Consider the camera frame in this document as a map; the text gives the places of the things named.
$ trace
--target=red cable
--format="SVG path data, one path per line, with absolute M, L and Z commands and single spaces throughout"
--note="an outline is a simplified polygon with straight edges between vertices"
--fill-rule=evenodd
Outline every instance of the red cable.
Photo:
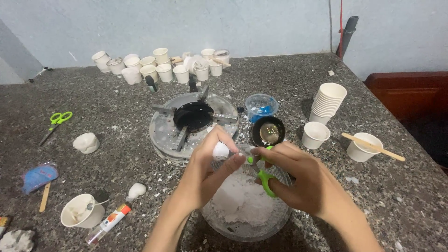
M 339 58 L 342 59 L 342 34 L 344 33 L 344 30 L 342 29 L 342 0 L 340 0 L 339 25 L 340 25 Z

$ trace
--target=scissors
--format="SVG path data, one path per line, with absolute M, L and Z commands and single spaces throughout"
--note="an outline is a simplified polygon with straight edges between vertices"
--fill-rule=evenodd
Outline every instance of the scissors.
M 247 159 L 244 162 L 247 165 L 250 165 L 250 167 L 257 173 L 257 176 L 261 179 L 261 184 L 263 185 L 263 189 L 266 192 L 267 195 L 269 195 L 272 198 L 276 198 L 277 195 L 269 188 L 268 180 L 270 178 L 276 178 L 274 175 L 266 173 L 264 170 L 260 170 L 257 166 L 257 162 L 260 160 L 264 160 L 262 156 L 254 155 L 250 152 L 251 149 L 256 148 L 255 146 L 242 144 L 239 145 L 239 150 L 241 153 L 243 153 Z M 229 151 L 229 157 L 234 155 L 235 153 Z
M 72 117 L 72 112 L 65 112 L 65 113 L 54 113 L 50 117 L 50 121 L 52 122 L 51 127 L 48 129 L 47 134 L 45 137 L 40 141 L 39 146 L 42 146 L 42 144 L 45 142 L 45 140 L 48 139 L 48 137 L 53 133 L 53 130 L 57 128 L 61 123 L 67 121 Z

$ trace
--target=scissors handle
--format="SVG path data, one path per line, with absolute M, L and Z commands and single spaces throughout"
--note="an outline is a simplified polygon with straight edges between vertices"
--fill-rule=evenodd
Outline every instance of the scissors handle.
M 268 181 L 270 178 L 276 178 L 272 174 L 268 174 L 264 172 L 263 170 L 260 170 L 258 172 L 258 177 L 261 179 L 261 184 L 263 185 L 263 189 L 266 192 L 267 195 L 269 195 L 271 198 L 276 198 L 277 195 L 269 188 Z
M 63 114 L 61 113 L 54 113 L 51 117 L 50 117 L 50 121 L 52 122 L 52 124 L 61 124 L 67 120 L 69 120 L 72 117 L 73 113 L 70 111 L 67 111 Z

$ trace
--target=speckled countertop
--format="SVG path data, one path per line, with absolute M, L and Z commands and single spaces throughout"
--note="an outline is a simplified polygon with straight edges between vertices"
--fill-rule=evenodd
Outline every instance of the speckled countertop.
M 448 178 L 422 147 L 385 109 L 355 75 L 332 54 L 307 54 L 232 59 L 220 77 L 202 82 L 210 91 L 229 96 L 237 106 L 254 93 L 274 96 L 280 103 L 276 116 L 283 120 L 286 138 L 300 144 L 312 99 L 320 84 L 344 85 L 348 95 L 327 124 L 331 138 L 311 153 L 323 160 L 349 191 L 386 251 L 399 242 L 404 251 L 447 251 Z M 35 252 L 142 250 L 162 201 L 176 186 L 183 168 L 168 165 L 149 140 L 152 103 L 163 104 L 188 92 L 176 81 L 160 83 L 152 94 L 146 84 L 130 86 L 123 78 L 103 74 L 96 67 L 65 68 L 44 72 L 34 83 L 0 86 L 0 216 L 13 221 L 8 230 L 33 229 Z M 54 112 L 72 111 L 50 139 L 38 143 Z M 241 128 L 248 121 L 243 119 Z M 94 132 L 98 151 L 84 155 L 72 147 L 80 134 Z M 246 143 L 249 128 L 243 129 Z M 346 154 L 349 141 L 342 132 L 368 132 L 386 149 L 406 162 L 376 155 L 365 163 Z M 45 160 L 58 164 L 60 176 L 52 182 L 47 210 L 39 213 L 42 189 L 23 195 L 20 175 Z M 356 177 L 359 184 L 345 177 Z M 130 186 L 142 182 L 151 190 L 134 203 L 133 210 L 92 249 L 84 241 L 88 230 L 60 223 L 63 206 L 81 193 L 91 193 L 110 213 L 124 201 Z M 189 219 L 180 242 L 182 251 L 330 251 L 342 245 L 321 220 L 293 212 L 286 226 L 257 243 L 229 240 L 215 232 L 200 213 Z

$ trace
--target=blue plastic bag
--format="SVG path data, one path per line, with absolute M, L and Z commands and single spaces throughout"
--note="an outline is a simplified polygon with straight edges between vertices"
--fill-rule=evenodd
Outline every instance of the blue plastic bag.
M 26 195 L 58 177 L 57 165 L 51 161 L 38 165 L 22 175 L 22 192 Z

